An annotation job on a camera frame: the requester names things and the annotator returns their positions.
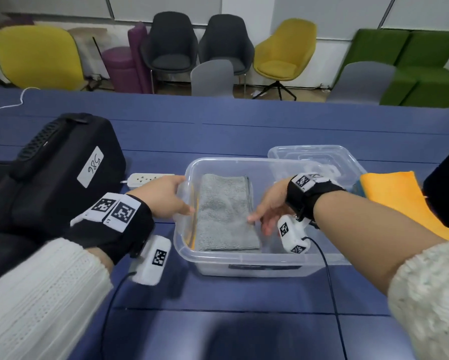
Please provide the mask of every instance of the white cable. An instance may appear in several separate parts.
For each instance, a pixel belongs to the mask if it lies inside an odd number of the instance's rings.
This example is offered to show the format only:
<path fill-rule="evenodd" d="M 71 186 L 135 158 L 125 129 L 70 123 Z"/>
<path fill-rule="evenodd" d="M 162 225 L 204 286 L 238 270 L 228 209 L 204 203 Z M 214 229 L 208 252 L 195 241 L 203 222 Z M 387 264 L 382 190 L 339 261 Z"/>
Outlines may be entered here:
<path fill-rule="evenodd" d="M 23 102 L 23 96 L 24 96 L 24 93 L 25 93 L 27 90 L 31 89 L 31 88 L 34 88 L 34 89 L 36 89 L 36 90 L 39 90 L 38 87 L 26 87 L 26 88 L 21 92 L 21 95 L 19 96 L 19 103 L 18 103 L 18 104 L 9 104 L 9 105 L 7 105 L 7 106 L 1 106 L 0 109 L 2 109 L 2 108 L 15 108 L 15 107 L 21 106 L 21 105 L 24 103 L 24 102 Z"/>

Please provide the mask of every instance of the person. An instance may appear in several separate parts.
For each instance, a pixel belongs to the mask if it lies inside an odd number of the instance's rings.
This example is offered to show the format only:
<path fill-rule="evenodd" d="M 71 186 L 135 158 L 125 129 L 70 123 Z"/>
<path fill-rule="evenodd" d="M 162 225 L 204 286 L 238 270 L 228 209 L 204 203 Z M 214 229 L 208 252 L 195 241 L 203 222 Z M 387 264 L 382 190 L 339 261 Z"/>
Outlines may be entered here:
<path fill-rule="evenodd" d="M 316 221 L 351 264 L 388 295 L 417 358 L 449 359 L 449 242 L 327 178 L 303 177 L 273 185 L 248 221 L 260 220 L 265 235 L 284 214 Z M 129 192 L 139 207 L 122 232 L 79 216 L 64 238 L 2 276 L 0 359 L 66 359 L 111 290 L 113 265 L 142 247 L 151 233 L 151 216 L 193 212 L 175 195 L 183 181 L 164 176 Z"/>

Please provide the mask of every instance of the table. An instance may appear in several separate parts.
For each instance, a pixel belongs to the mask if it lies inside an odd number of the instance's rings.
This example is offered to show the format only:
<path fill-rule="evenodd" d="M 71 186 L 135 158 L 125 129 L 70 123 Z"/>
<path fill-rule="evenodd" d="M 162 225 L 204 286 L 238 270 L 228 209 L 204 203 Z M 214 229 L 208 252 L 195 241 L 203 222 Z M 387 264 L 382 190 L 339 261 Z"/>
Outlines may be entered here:
<path fill-rule="evenodd" d="M 0 106 L 20 90 L 0 88 Z M 183 174 L 200 157 L 266 157 L 277 145 L 342 145 L 368 172 L 423 180 L 449 154 L 449 109 L 28 90 L 0 110 L 0 160 L 64 112 L 108 118 L 128 172 Z M 173 223 L 157 234 L 172 238 Z M 112 274 L 116 285 L 129 258 Z M 348 358 L 413 359 L 386 298 L 351 266 L 331 268 Z M 71 359 L 98 359 L 109 297 Z M 176 251 L 159 285 L 126 282 L 108 322 L 106 359 L 343 359 L 325 270 L 306 278 L 206 277 Z"/>

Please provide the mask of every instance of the black chair base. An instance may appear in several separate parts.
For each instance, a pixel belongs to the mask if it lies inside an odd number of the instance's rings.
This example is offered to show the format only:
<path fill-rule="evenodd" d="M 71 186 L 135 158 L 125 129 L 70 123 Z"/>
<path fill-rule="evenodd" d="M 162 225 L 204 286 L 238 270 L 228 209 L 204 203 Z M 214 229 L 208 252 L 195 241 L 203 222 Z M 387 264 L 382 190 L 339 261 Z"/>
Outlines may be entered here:
<path fill-rule="evenodd" d="M 276 88 L 278 89 L 278 93 L 279 93 L 279 95 L 280 95 L 280 100 L 281 100 L 281 101 L 283 101 L 283 98 L 281 97 L 281 89 L 283 89 L 283 90 L 285 90 L 286 92 L 288 92 L 291 96 L 293 96 L 294 100 L 296 101 L 296 96 L 295 96 L 290 90 L 288 90 L 285 86 L 283 86 L 283 85 L 281 84 L 281 82 L 278 81 L 278 80 L 277 80 L 276 82 L 270 84 L 269 86 L 266 86 L 266 87 L 265 87 L 259 94 L 257 94 L 256 96 L 254 96 L 254 97 L 252 98 L 252 100 L 254 100 L 254 99 L 260 97 L 260 96 L 263 95 L 265 92 L 268 92 L 269 90 L 271 90 L 273 87 L 276 87 Z"/>

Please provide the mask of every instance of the power outlet socket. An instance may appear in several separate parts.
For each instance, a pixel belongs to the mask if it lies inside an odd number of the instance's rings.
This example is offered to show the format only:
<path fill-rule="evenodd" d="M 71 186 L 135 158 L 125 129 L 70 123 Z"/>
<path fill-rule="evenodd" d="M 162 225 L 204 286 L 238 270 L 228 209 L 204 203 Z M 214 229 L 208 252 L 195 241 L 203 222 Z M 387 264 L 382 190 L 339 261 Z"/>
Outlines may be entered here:
<path fill-rule="evenodd" d="M 144 184 L 154 181 L 162 176 L 174 176 L 174 174 L 161 174 L 161 173 L 133 173 L 129 176 L 126 184 L 130 188 L 138 188 Z"/>

